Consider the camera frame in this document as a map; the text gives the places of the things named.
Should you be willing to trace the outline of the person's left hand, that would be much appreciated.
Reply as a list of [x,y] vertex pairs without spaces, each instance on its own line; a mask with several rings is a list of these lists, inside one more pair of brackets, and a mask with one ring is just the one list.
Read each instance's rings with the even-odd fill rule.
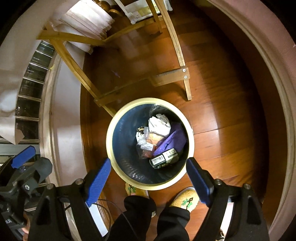
[[28,236],[29,230],[30,230],[30,226],[31,226],[30,220],[29,220],[29,217],[27,216],[26,213],[23,214],[23,217],[26,220],[26,225],[24,227],[22,227],[22,231],[24,232],[24,235]]

